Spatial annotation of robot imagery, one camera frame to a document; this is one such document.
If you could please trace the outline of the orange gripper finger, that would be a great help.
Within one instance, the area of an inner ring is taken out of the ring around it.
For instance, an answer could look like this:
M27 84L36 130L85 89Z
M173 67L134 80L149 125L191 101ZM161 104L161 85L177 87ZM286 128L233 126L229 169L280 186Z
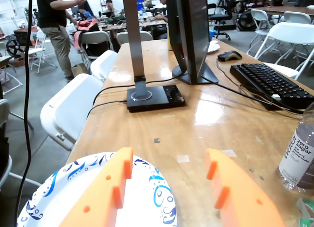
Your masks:
M118 209L123 208L126 180L131 179L133 148L123 147L87 187L61 227L114 227Z
M207 149L206 178L224 227L284 227L277 207L257 183L222 151Z

